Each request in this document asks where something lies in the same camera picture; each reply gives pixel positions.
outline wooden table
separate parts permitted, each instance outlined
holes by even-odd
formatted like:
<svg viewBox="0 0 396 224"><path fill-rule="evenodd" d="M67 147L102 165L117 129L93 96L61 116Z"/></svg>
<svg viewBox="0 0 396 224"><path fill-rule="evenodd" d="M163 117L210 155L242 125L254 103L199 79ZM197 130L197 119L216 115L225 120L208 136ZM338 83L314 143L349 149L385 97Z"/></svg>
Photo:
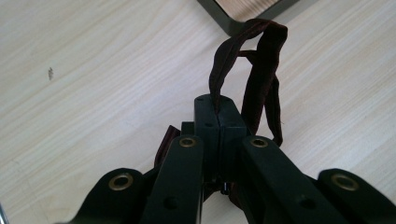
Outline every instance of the wooden table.
<svg viewBox="0 0 396 224"><path fill-rule="evenodd" d="M301 1L277 74L283 151L351 171L396 203L396 1ZM193 120L228 36L196 1L0 1L0 202L12 224L71 219L107 172L151 169ZM245 48L254 48L250 41ZM240 59L222 94L241 106ZM271 136L265 119L258 134ZM226 197L203 223L246 223Z"/></svg>

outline brass grommet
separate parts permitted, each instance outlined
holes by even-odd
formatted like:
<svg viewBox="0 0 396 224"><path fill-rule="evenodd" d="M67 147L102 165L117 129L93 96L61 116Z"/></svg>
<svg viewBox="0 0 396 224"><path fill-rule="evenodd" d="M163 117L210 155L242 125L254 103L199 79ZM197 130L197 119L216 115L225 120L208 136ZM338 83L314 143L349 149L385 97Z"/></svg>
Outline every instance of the brass grommet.
<svg viewBox="0 0 396 224"><path fill-rule="evenodd" d="M250 140L250 144L254 147L268 147L267 141L260 138L253 138Z"/></svg>
<svg viewBox="0 0 396 224"><path fill-rule="evenodd" d="M193 147L193 146L195 146L196 141L193 138L185 137L185 138L180 139L180 141L178 141L178 143L182 147Z"/></svg>
<svg viewBox="0 0 396 224"><path fill-rule="evenodd" d="M111 180L108 182L108 186L112 190L124 190L131 187L133 182L134 178L130 174L123 173L111 178Z"/></svg>
<svg viewBox="0 0 396 224"><path fill-rule="evenodd" d="M337 187L349 191L355 191L359 188L358 182L356 182L354 179L350 178L347 175L342 175L342 174L332 175L332 182Z"/></svg>

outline small dark speck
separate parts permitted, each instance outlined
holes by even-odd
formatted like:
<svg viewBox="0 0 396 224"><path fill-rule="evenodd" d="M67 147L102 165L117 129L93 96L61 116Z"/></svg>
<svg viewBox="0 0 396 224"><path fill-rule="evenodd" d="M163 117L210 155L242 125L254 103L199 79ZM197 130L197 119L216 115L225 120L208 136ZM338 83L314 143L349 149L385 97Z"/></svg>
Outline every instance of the small dark speck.
<svg viewBox="0 0 396 224"><path fill-rule="evenodd" d="M51 81L52 78L53 78L53 71L52 71L52 68L50 67L49 68L49 81Z"/></svg>

